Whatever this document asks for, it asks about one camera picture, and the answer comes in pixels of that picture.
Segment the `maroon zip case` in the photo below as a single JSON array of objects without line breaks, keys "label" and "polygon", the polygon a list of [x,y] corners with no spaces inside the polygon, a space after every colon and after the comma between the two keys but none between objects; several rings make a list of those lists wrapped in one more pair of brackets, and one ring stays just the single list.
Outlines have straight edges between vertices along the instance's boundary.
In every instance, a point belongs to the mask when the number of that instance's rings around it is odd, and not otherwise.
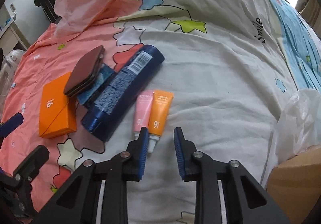
[{"label": "maroon zip case", "polygon": [[71,98],[88,89],[96,80],[105,56],[100,45],[86,53],[76,64],[64,88],[64,95]]}]

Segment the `dark blue lotion tube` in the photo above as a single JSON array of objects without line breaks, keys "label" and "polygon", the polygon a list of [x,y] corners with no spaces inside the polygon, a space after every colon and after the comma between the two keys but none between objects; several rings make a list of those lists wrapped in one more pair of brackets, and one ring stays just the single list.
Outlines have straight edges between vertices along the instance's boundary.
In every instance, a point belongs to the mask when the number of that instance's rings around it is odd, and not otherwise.
[{"label": "dark blue lotion tube", "polygon": [[152,45],[142,46],[103,88],[81,120],[94,137],[107,142],[164,61]]}]

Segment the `wooden side desk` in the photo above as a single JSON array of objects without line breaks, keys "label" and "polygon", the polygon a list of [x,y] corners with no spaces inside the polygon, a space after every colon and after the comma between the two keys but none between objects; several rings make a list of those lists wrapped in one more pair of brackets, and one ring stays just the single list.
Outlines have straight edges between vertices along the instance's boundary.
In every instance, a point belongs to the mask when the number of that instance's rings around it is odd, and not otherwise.
[{"label": "wooden side desk", "polygon": [[1,45],[6,56],[12,50],[26,51],[30,43],[16,25],[16,13],[11,13],[5,5],[1,7]]}]

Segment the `white plastic bag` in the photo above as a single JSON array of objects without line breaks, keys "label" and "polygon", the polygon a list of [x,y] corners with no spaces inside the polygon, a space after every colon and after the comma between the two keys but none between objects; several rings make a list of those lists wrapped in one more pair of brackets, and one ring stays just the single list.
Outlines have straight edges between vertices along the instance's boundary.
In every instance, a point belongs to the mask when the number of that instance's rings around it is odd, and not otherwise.
[{"label": "white plastic bag", "polygon": [[274,131],[276,163],[320,144],[320,93],[298,90],[288,101]]}]

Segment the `blue starry night book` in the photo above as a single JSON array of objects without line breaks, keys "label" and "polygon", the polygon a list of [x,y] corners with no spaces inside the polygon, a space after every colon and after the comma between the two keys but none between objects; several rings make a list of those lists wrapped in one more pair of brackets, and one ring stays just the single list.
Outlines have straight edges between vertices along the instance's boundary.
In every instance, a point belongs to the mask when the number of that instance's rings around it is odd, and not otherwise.
[{"label": "blue starry night book", "polygon": [[103,63],[93,84],[77,95],[78,103],[89,109],[115,74],[114,69]]}]

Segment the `clear plastic storage bag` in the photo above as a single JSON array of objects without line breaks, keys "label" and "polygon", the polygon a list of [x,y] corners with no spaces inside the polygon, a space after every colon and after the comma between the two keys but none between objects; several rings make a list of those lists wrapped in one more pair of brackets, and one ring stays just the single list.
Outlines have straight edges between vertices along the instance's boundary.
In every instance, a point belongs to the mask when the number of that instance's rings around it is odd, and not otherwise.
[{"label": "clear plastic storage bag", "polygon": [[1,67],[1,81],[0,81],[0,113],[1,116],[3,114],[4,103],[9,90],[11,89],[14,75],[17,70],[17,67],[24,55],[24,50],[12,50],[8,53],[5,57],[4,61],[2,62]]}]

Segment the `orange cardboard box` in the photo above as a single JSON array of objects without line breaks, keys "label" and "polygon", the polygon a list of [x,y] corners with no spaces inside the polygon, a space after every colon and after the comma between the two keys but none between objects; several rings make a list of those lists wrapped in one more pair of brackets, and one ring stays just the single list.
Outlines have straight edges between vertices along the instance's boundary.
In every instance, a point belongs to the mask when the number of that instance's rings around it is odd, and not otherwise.
[{"label": "orange cardboard box", "polygon": [[67,72],[43,87],[39,111],[39,136],[51,139],[77,130],[76,99],[67,97],[64,88],[71,73]]}]

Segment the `brown cardboard box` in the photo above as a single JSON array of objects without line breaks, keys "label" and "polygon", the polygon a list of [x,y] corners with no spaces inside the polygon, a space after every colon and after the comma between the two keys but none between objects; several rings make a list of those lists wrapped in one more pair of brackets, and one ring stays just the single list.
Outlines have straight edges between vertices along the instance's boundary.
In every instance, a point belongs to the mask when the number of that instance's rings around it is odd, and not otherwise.
[{"label": "brown cardboard box", "polygon": [[302,223],[320,198],[320,145],[275,167],[267,191],[291,223]]}]

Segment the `cartoon star bed quilt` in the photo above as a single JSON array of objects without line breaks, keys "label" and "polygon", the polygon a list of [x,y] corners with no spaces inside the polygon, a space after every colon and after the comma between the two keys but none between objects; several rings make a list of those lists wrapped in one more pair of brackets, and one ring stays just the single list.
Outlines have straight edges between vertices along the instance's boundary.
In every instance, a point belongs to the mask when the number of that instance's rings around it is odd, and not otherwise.
[{"label": "cartoon star bed quilt", "polygon": [[22,57],[3,111],[4,119],[18,111],[24,116],[3,142],[5,172],[12,173],[38,145],[49,150],[32,183],[36,210],[85,160],[111,159],[133,139],[133,108],[106,143],[81,124],[53,139],[38,134],[44,85],[71,72],[99,45],[115,70],[140,47],[153,45],[165,60],[147,88],[174,94],[143,180],[127,185],[129,223],[177,223],[195,208],[195,184],[179,176],[176,127],[213,159],[238,160],[261,180],[284,107],[299,89],[320,90],[320,39],[285,0],[113,0],[69,41],[54,42],[56,25]]}]

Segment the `orange small cream tube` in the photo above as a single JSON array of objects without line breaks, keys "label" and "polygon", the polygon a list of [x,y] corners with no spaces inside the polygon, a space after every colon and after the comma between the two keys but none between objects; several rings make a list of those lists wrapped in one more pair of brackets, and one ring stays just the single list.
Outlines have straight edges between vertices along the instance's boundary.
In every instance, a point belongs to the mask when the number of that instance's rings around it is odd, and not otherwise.
[{"label": "orange small cream tube", "polygon": [[162,90],[153,91],[153,101],[148,123],[148,153],[152,153],[154,151],[156,144],[161,139],[173,98],[174,94],[171,92]]}]

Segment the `pink small cream tube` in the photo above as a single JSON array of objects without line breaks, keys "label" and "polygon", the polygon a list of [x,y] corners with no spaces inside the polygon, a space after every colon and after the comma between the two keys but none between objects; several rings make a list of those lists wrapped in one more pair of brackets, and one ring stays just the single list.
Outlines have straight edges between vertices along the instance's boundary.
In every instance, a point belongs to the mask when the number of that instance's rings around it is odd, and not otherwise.
[{"label": "pink small cream tube", "polygon": [[153,90],[142,91],[137,97],[133,120],[133,134],[135,139],[138,139],[141,128],[147,127],[149,124],[152,101]]}]

